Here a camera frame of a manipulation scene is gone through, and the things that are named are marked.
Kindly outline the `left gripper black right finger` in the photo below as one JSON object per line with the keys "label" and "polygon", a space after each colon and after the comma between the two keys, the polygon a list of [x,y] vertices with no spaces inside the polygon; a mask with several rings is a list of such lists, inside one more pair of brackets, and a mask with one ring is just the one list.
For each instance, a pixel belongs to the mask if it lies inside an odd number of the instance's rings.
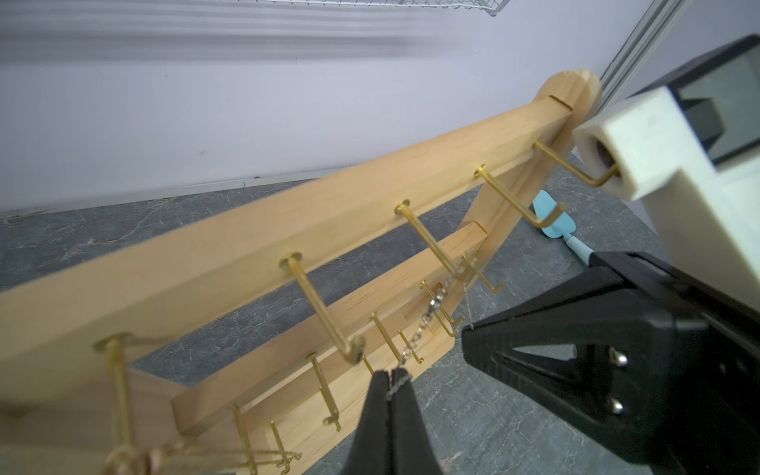
{"label": "left gripper black right finger", "polygon": [[429,441],[412,375],[404,368],[391,372],[388,407],[389,474],[443,474]]}

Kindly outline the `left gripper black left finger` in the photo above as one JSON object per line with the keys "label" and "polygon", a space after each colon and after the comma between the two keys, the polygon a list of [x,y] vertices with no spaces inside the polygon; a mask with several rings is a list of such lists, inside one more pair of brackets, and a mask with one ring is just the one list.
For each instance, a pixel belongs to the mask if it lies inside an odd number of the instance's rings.
{"label": "left gripper black left finger", "polygon": [[386,371],[372,375],[342,474],[389,474],[391,468],[390,378]]}

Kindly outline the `wooden jewelry display stand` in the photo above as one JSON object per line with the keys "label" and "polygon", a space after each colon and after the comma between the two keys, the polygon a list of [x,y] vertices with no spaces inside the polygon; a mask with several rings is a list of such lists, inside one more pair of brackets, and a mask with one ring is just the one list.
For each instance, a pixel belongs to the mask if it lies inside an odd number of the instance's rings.
{"label": "wooden jewelry display stand", "polygon": [[[601,100],[534,101],[1,295],[5,474],[301,474],[358,425],[389,332],[474,277]],[[287,284],[313,314],[184,387],[132,363]]]}

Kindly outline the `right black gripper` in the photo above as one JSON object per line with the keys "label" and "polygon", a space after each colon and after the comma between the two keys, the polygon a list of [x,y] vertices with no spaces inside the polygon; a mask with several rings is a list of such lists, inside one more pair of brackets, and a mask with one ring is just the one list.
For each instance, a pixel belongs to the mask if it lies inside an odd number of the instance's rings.
{"label": "right black gripper", "polygon": [[759,314],[647,253],[463,330],[465,361],[655,474],[759,471]]}

